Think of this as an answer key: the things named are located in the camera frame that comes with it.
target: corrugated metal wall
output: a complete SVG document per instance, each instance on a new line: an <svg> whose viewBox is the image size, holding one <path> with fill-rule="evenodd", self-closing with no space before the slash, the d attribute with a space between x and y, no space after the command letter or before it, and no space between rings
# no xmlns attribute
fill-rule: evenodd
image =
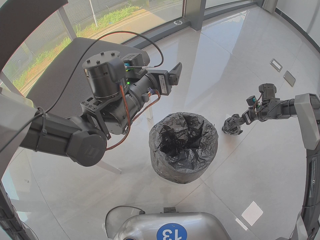
<svg viewBox="0 0 320 240"><path fill-rule="evenodd" d="M90 17L92 17L92 10L90 7L89 0L68 0L69 3L64 6L66 14L72 25L74 23L82 22ZM121 2L127 0L91 0L94 11L96 14L106 10L106 6L112 7ZM59 43L63 37L66 36L64 28L60 22L58 14L55 12L49 18L47 18L25 41L28 48L37 54L42 50L49 50L56 43ZM21 47L15 52L15 54L10 59L11 62L17 65L20 60L26 63L28 56Z"/></svg>

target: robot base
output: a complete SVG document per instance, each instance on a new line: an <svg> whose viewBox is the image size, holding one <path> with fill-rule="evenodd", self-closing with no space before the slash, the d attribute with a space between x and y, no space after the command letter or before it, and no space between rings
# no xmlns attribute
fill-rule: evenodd
<svg viewBox="0 0 320 240"><path fill-rule="evenodd" d="M205 212L136 215L124 222L114 240L231 240L221 222Z"/></svg>

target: chair backrest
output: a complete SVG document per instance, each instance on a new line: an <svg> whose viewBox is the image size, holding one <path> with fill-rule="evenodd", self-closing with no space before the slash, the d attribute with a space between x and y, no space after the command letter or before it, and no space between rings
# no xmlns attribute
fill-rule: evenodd
<svg viewBox="0 0 320 240"><path fill-rule="evenodd" d="M24 40L68 0L7 0L0 8L0 70Z"/></svg>

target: chair seat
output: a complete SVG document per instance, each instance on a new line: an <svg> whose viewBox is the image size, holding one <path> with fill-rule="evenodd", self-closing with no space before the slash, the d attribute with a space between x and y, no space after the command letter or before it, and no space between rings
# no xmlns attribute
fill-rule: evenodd
<svg viewBox="0 0 320 240"><path fill-rule="evenodd" d="M75 38L58 54L26 96L33 101L34 106L47 109L55 102L79 58L93 42L94 40L90 38ZM50 113L61 117L78 116L82 113L80 102L92 95L82 64L95 54L112 50L119 51L121 57L130 53L142 53L145 65L150 63L145 51L99 40L83 56L61 98Z"/></svg>

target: phone on floor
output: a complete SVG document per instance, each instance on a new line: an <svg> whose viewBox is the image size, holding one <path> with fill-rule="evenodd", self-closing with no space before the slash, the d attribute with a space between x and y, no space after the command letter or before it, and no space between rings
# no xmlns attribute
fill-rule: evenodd
<svg viewBox="0 0 320 240"><path fill-rule="evenodd" d="M284 74L283 78L291 85L293 86L294 83L296 82L296 79L290 72L287 70L286 73Z"/></svg>

